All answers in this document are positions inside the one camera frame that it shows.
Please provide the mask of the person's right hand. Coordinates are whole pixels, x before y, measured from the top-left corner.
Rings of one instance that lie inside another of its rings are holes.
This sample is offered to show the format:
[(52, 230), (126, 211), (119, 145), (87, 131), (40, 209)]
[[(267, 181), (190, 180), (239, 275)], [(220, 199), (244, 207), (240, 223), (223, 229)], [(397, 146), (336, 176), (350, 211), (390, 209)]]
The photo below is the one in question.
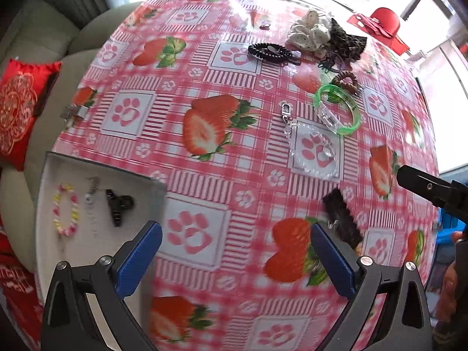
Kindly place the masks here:
[(450, 264), (443, 277), (443, 284), (436, 305), (436, 318), (440, 322), (450, 323), (452, 315), (458, 306), (457, 289), (459, 285), (458, 266), (461, 257), (455, 256), (455, 260)]

